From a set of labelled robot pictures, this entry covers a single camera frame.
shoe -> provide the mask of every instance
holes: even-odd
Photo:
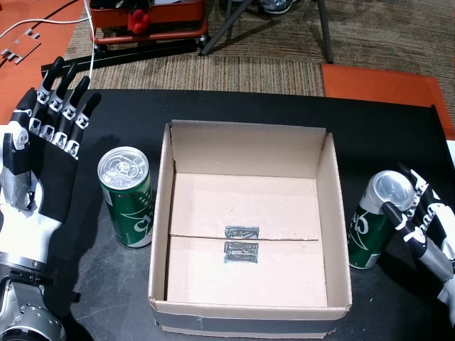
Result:
[[[264,11],[270,14],[286,13],[297,0],[261,0]]]

beverage can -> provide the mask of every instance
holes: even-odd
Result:
[[[357,269],[375,265],[393,236],[394,228],[381,206],[390,201],[402,212],[414,202],[411,182],[401,173],[384,170],[374,175],[347,226],[349,264]]]
[[[144,153],[132,147],[108,151],[98,163],[98,178],[120,241],[128,247],[149,244],[154,199]]]

robot finger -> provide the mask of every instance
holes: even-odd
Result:
[[[63,66],[63,58],[57,57],[50,67],[49,71],[45,74],[36,94],[36,105],[30,118],[28,130],[35,135],[39,135],[41,123],[46,117],[46,109],[50,99],[50,90],[52,85]]]
[[[57,87],[57,90],[52,93],[49,99],[47,114],[44,122],[41,124],[39,136],[46,141],[52,141],[55,129],[57,128],[58,118],[63,109],[63,100],[70,83],[74,80],[77,73],[77,64],[73,63],[68,70],[68,73],[63,77]]]
[[[400,233],[415,259],[422,262],[442,283],[452,279],[454,276],[452,262],[420,228],[413,225],[391,202],[384,203],[382,210]]]
[[[402,164],[400,170],[411,181],[416,191],[416,199],[407,212],[422,231],[451,259],[455,259],[455,215],[445,205],[436,191],[422,176]]]
[[[63,111],[60,115],[60,121],[58,123],[58,129],[52,140],[52,143],[61,149],[64,149],[66,146],[71,124],[76,117],[77,106],[79,105],[82,95],[87,91],[89,84],[90,78],[88,76],[84,76],[73,92],[71,92],[70,97],[63,106]]]
[[[32,88],[18,103],[8,125],[1,126],[0,183],[5,201],[20,210],[27,210],[33,198],[28,123],[35,103],[36,91]]]
[[[87,101],[87,103],[82,107],[73,124],[71,135],[66,144],[65,151],[76,159],[84,130],[86,130],[88,127],[93,110],[95,110],[100,101],[101,94],[99,92],[94,93]]]

brown carpet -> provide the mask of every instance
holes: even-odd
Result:
[[[208,0],[210,34],[224,20]],[[432,75],[455,121],[453,0],[328,0],[335,63]],[[90,53],[87,23],[66,58]],[[300,0],[282,16],[251,6],[212,55],[197,53],[94,70],[93,88],[221,90],[323,96],[324,63],[317,5]]]

black table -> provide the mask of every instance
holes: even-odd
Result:
[[[97,163],[106,151],[135,146],[149,158],[156,190],[164,124],[172,119],[326,127],[335,139],[347,220],[369,178],[395,168],[397,161],[418,170],[449,205],[455,203],[454,168],[430,108],[229,92],[101,93],[80,150],[70,216],[53,235],[48,259],[55,288],[46,291],[45,302],[65,316],[73,340],[89,340],[89,335],[96,341],[202,340],[154,325],[147,300],[150,246],[120,244],[97,179]],[[454,339],[446,308],[436,300],[437,281],[416,268],[397,237],[377,266],[351,269],[351,312],[327,340]]]

